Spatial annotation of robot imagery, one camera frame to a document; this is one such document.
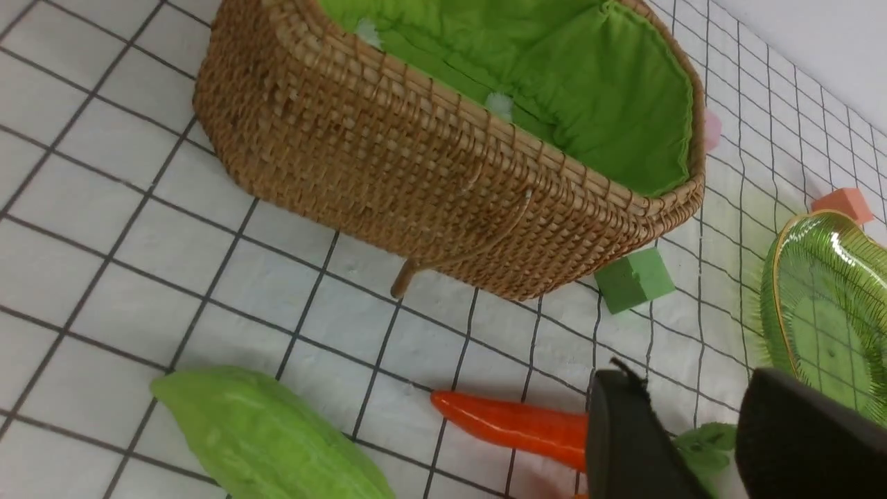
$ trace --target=toy carrot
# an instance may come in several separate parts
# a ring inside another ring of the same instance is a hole
[[[585,471],[587,414],[534,408],[456,392],[432,392],[431,403],[444,417],[478,439],[544,455]]]

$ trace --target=green fabric lining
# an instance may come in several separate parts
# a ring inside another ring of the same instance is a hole
[[[687,180],[693,87],[646,19],[615,0],[319,0],[382,50],[648,196]]]

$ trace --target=pink object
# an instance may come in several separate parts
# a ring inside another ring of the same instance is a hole
[[[718,146],[720,142],[721,122],[718,115],[705,110],[705,152]]]

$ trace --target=white tiled floor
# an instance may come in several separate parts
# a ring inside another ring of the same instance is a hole
[[[887,138],[711,1],[652,5],[724,137],[656,243],[679,290],[614,317],[592,279],[516,304],[429,272],[395,302],[399,258],[239,190],[191,109],[218,0],[0,3],[0,495],[224,498],[147,390],[174,368],[276,376],[406,499],[585,487],[445,424],[436,388],[581,411],[619,356],[669,431],[735,420],[775,231],[859,186],[887,242]]]

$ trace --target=basket leg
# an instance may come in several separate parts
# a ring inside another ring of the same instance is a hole
[[[416,275],[419,270],[419,263],[412,258],[407,258],[404,262],[404,266],[400,267],[400,272],[397,274],[397,278],[394,279],[394,284],[391,285],[391,296],[398,300],[404,297],[406,289],[410,286],[412,277]]]

